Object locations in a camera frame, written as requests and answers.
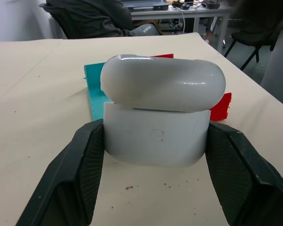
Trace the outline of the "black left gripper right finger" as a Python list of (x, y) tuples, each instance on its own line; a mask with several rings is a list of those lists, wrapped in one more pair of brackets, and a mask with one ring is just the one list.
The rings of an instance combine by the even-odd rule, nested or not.
[(205, 155), (229, 225), (283, 226), (283, 177), (242, 132), (210, 122)]

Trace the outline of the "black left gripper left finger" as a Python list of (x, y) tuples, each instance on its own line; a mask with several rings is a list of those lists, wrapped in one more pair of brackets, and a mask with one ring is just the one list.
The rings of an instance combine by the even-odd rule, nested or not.
[(92, 222), (104, 158), (103, 120), (79, 128), (48, 165), (18, 226), (88, 226)]

